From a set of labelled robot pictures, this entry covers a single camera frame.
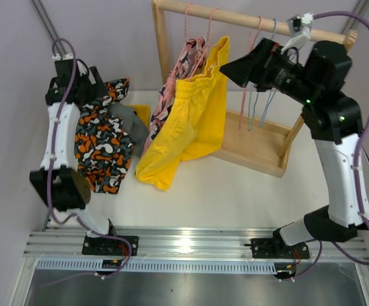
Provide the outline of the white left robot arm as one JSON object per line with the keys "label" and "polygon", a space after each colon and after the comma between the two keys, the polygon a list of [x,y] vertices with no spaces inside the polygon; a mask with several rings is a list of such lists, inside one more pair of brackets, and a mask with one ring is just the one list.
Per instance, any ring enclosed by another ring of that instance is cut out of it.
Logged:
{"label": "white left robot arm", "polygon": [[[88,67],[72,54],[53,56],[56,76],[45,95],[48,110],[47,144],[38,170],[29,180],[52,220],[65,224],[75,218],[87,232],[97,238],[96,247],[106,255],[119,246],[112,222],[90,206],[91,190],[87,179],[78,172],[75,157],[75,133],[83,105],[105,94],[96,67]],[[58,212],[67,215],[60,220]]]}

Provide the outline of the orange camouflage shorts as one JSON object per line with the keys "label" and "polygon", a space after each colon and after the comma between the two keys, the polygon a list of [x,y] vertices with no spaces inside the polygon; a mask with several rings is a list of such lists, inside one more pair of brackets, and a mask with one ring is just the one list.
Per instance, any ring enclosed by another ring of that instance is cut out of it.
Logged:
{"label": "orange camouflage shorts", "polygon": [[95,193],[117,194],[131,164],[134,143],[122,127],[124,119],[108,109],[122,101],[130,80],[105,83],[106,95],[82,107],[75,133],[77,170]]}

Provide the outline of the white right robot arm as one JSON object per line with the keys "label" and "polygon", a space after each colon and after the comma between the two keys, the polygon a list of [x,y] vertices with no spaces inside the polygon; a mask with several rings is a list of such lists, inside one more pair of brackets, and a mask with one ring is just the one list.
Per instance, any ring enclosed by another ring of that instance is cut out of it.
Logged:
{"label": "white right robot arm", "polygon": [[311,240],[346,242],[369,231],[369,204],[360,168],[364,133],[357,102],[342,92],[352,61],[334,41],[314,44],[305,64],[292,62],[288,48],[263,39],[249,54],[223,65],[221,73],[240,87],[275,89],[301,103],[328,188],[328,204],[273,232],[271,249],[286,257]]}

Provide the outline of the yellow shorts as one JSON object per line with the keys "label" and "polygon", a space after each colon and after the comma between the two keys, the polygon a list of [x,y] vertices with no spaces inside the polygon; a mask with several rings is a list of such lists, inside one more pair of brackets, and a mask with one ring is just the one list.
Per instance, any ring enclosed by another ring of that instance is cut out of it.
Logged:
{"label": "yellow shorts", "polygon": [[167,191],[181,162],[221,148],[226,119],[227,78],[219,71],[228,62],[229,37],[211,49],[200,74],[175,82],[175,99],[166,123],[136,167],[138,181]]}

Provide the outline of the grey shorts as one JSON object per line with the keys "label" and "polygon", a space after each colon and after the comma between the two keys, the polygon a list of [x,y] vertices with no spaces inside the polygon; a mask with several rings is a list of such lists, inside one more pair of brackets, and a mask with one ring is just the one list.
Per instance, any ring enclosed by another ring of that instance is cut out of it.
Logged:
{"label": "grey shorts", "polygon": [[134,144],[133,153],[140,157],[143,154],[145,141],[148,136],[148,127],[136,114],[134,108],[130,106],[114,102],[108,106],[108,111],[114,117],[122,119],[122,127]]}

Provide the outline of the blue hanger with grey shorts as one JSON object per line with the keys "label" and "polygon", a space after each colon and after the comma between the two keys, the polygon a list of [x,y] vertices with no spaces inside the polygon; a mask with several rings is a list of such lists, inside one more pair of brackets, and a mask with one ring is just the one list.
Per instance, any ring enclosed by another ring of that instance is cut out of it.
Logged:
{"label": "blue hanger with grey shorts", "polygon": [[[254,39],[252,40],[252,42],[250,44],[250,51],[252,51],[254,49],[254,46],[255,46],[258,38],[260,37],[262,22],[263,22],[263,19],[262,19],[261,16],[259,16],[259,24],[258,24],[257,32],[256,32],[256,35],[255,35]],[[251,132],[252,128],[254,126],[254,119],[255,119],[255,115],[256,115],[256,106],[257,106],[258,100],[259,100],[259,92],[256,92],[255,101],[254,101],[254,104],[252,104],[252,89],[250,89],[249,103],[248,103],[248,113],[247,113],[247,115],[248,115],[248,118],[247,118],[247,131],[248,132]]]}

